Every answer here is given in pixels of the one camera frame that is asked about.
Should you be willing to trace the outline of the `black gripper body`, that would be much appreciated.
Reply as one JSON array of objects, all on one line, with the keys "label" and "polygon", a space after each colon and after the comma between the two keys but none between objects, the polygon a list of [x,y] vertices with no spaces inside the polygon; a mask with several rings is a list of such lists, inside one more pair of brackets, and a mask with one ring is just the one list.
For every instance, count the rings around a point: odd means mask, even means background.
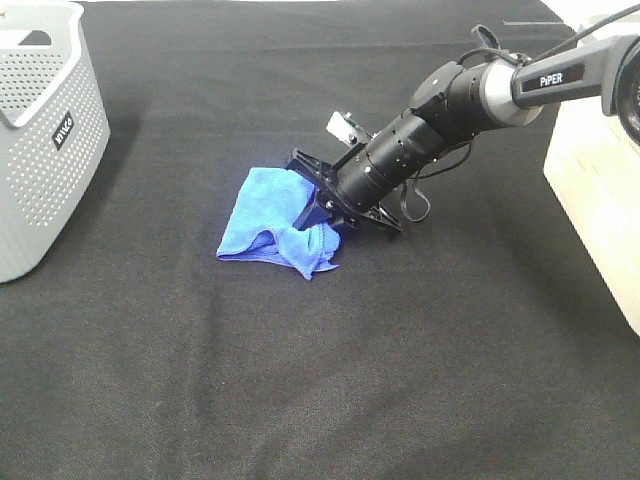
[{"label": "black gripper body", "polygon": [[324,192],[332,200],[333,215],[326,223],[334,229],[342,232],[369,224],[391,232],[401,230],[399,220],[381,204],[392,185],[371,165],[365,148],[353,147],[333,164],[295,148],[286,168],[314,185],[311,197]]}]

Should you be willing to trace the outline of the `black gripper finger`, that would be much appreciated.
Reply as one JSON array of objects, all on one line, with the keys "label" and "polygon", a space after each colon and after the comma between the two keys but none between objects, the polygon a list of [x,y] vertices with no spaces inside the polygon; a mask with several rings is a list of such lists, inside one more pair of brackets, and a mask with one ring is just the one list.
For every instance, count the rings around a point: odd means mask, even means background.
[{"label": "black gripper finger", "polygon": [[324,192],[315,192],[309,199],[308,204],[303,208],[293,227],[299,231],[304,231],[317,224],[326,222],[333,215],[332,200]]}]

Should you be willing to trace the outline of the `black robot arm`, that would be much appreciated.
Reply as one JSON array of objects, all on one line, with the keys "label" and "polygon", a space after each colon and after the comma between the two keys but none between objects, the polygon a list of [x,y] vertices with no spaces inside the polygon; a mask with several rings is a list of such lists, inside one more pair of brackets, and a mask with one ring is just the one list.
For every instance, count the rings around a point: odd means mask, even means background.
[{"label": "black robot arm", "polygon": [[638,36],[612,36],[526,64],[505,52],[471,68],[451,61],[374,135],[334,113],[327,129],[350,148],[335,163],[292,151],[287,169],[315,186],[294,226],[368,221],[397,230],[398,220],[380,202],[426,164],[483,131],[527,125],[547,104],[594,96],[604,115],[617,116],[639,138]]}]

